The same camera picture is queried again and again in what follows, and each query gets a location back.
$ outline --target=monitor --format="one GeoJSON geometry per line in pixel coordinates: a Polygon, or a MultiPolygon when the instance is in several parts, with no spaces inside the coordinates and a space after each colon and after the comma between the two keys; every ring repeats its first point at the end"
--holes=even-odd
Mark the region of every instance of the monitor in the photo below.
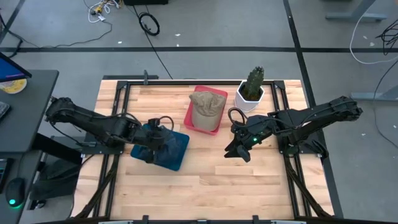
{"type": "Polygon", "coordinates": [[[17,65],[4,54],[0,53],[0,82],[8,82],[23,78],[31,78],[32,75],[17,65]]]}

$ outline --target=red tray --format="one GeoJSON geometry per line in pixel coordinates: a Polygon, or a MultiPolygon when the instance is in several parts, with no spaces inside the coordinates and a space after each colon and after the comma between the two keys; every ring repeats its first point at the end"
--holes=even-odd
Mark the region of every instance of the red tray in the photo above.
{"type": "MultiPolygon", "coordinates": [[[[210,88],[210,87],[203,86],[203,85],[197,85],[195,87],[195,91],[210,91],[212,93],[219,94],[219,95],[221,95],[221,96],[223,96],[225,98],[228,97],[228,93],[223,91],[223,90],[217,90],[217,89],[210,88]]],[[[214,129],[213,131],[207,131],[207,130],[204,130],[204,129],[201,129],[201,128],[195,128],[193,126],[193,124],[192,124],[192,110],[193,110],[193,103],[191,101],[191,103],[189,104],[189,107],[188,107],[187,114],[185,115],[184,125],[188,129],[191,129],[191,130],[194,130],[194,131],[199,131],[201,133],[210,134],[210,135],[216,135],[218,130],[219,130],[219,128],[220,128],[220,123],[221,123],[221,119],[223,118],[223,114],[221,114],[221,118],[220,118],[220,121],[218,122],[217,128],[214,129]]]]}

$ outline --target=gray floor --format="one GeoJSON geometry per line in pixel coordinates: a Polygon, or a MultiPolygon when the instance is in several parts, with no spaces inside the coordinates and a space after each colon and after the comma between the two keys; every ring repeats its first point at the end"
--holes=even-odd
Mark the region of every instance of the gray floor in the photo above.
{"type": "MultiPolygon", "coordinates": [[[[354,24],[326,21],[324,16],[327,11],[349,11],[358,3],[290,0],[301,46],[348,47],[354,24]]],[[[16,4],[13,0],[0,1],[6,20],[16,4]]],[[[294,46],[284,5],[279,0],[170,0],[166,6],[149,6],[149,9],[161,26],[160,35],[151,37],[156,47],[294,46]]],[[[373,42],[374,47],[381,47],[375,36],[397,19],[397,10],[393,0],[376,1],[369,11],[386,13],[388,20],[360,24],[353,46],[366,48],[373,42]]],[[[112,7],[105,16],[113,23],[112,33],[76,47],[149,46],[135,15],[126,8],[112,7]]],[[[67,6],[58,1],[26,0],[11,27],[39,46],[92,39],[107,29],[106,24],[87,21],[87,10],[80,0],[69,1],[67,6]]],[[[13,47],[16,42],[7,35],[0,46],[13,47]]],[[[368,53],[357,57],[372,62],[395,55],[368,53]]],[[[160,52],[159,56],[174,78],[245,78],[250,69],[262,65],[268,79],[302,79],[297,56],[289,52],[160,52]]],[[[348,96],[352,91],[373,91],[390,65],[361,65],[346,53],[304,53],[304,58],[317,103],[348,96]]],[[[103,75],[137,75],[146,69],[150,74],[168,78],[153,52],[23,53],[14,60],[26,69],[59,70],[54,96],[69,96],[89,109],[94,108],[103,75]]],[[[398,84],[397,72],[398,68],[391,70],[381,90],[398,84]]],[[[377,133],[372,106],[365,102],[359,105],[364,113],[358,121],[325,128],[341,206],[346,218],[396,221],[398,149],[377,133]]],[[[397,141],[396,104],[377,103],[376,111],[381,131],[397,141]]],[[[60,128],[68,134],[81,135],[71,126],[60,128]]],[[[47,124],[41,125],[40,132],[58,135],[47,124]]],[[[53,199],[41,210],[26,212],[21,223],[63,219],[69,214],[71,203],[71,197],[53,199]]]]}

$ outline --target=flower pot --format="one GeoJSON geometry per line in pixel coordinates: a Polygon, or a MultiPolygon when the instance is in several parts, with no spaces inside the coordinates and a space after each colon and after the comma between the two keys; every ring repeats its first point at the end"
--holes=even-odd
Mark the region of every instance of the flower pot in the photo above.
{"type": "Polygon", "coordinates": [[[235,93],[235,106],[237,108],[241,109],[243,112],[249,112],[249,111],[253,110],[254,108],[256,108],[257,105],[262,100],[262,97],[264,96],[264,89],[262,87],[260,87],[261,96],[260,96],[260,99],[258,101],[248,101],[248,100],[245,100],[243,98],[243,96],[241,95],[241,93],[239,92],[240,89],[243,88],[245,83],[246,83],[246,80],[243,80],[241,82],[241,84],[239,85],[238,89],[236,90],[236,93],[235,93]]]}

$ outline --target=wooden table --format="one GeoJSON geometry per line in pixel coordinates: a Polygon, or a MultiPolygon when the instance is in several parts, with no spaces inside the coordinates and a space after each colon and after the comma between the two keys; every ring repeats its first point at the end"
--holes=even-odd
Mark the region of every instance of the wooden table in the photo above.
{"type": "MultiPolygon", "coordinates": [[[[111,114],[117,82],[101,82],[95,106],[97,113],[111,114]]],[[[300,80],[285,80],[285,85],[290,107],[306,108],[300,80]]],[[[128,113],[142,123],[149,118],[171,116],[175,130],[189,135],[190,142],[178,172],[132,158],[130,151],[133,145],[126,145],[119,160],[111,219],[140,220],[143,215],[149,215],[151,220],[250,220],[253,215],[265,220],[293,219],[286,171],[276,137],[271,136],[263,144],[254,146],[249,163],[241,158],[225,159],[224,148],[233,138],[226,112],[234,106],[237,86],[211,86],[228,92],[226,109],[216,136],[191,131],[183,125],[190,103],[188,96],[194,87],[142,85],[131,88],[128,113]]],[[[248,115],[275,110],[271,89],[265,86],[264,90],[261,103],[248,115]]],[[[302,154],[300,158],[307,188],[318,203],[333,214],[320,159],[314,154],[302,154]]],[[[82,210],[95,192],[102,160],[102,155],[94,156],[81,169],[72,216],[82,210]]],[[[300,214],[303,215],[302,198],[297,187],[296,191],[300,214]]],[[[104,211],[104,201],[100,214],[104,211]]]]}

